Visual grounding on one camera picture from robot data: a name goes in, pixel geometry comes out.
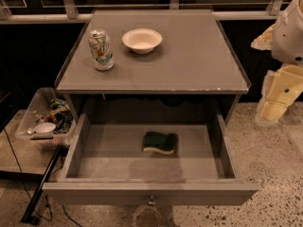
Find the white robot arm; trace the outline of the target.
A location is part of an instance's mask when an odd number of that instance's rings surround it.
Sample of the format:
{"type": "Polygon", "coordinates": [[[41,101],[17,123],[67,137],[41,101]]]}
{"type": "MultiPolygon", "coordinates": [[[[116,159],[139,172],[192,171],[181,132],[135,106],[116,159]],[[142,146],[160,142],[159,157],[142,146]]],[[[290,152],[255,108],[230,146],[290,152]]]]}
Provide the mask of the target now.
{"type": "Polygon", "coordinates": [[[303,0],[292,0],[251,47],[270,50],[282,62],[278,70],[269,70],[264,77],[255,116],[258,125],[272,126],[303,93],[303,0]]]}

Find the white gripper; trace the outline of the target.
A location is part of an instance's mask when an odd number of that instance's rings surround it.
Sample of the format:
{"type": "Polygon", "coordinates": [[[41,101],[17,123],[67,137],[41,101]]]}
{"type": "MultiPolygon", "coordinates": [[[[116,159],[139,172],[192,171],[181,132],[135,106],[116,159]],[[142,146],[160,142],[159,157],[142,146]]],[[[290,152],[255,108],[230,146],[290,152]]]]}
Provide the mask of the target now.
{"type": "MultiPolygon", "coordinates": [[[[269,26],[253,42],[256,50],[272,50],[272,34],[274,26],[269,26]]],[[[286,64],[274,73],[269,93],[262,91],[258,103],[255,122],[261,127],[275,125],[287,109],[303,93],[303,67],[286,64]]]]}

